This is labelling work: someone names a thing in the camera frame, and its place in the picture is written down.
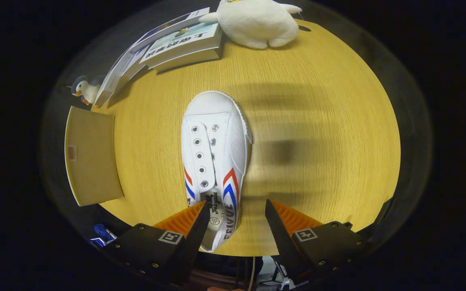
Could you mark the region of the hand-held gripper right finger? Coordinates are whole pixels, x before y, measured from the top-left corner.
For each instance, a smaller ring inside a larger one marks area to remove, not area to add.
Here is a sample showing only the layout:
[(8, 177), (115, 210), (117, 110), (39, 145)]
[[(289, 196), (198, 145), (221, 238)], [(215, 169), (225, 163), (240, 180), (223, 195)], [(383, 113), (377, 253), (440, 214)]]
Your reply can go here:
[(267, 199), (265, 217), (278, 263), (294, 283), (327, 278), (362, 258), (370, 242), (351, 223), (322, 223), (279, 201)]

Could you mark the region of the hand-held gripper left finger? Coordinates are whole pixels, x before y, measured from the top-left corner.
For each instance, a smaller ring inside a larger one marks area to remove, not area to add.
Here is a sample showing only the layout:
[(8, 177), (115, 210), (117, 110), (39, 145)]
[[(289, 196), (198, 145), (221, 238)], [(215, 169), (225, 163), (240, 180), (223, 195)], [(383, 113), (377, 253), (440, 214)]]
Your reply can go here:
[(108, 258), (152, 285), (184, 285), (208, 227), (205, 201), (153, 226), (136, 224), (108, 245)]

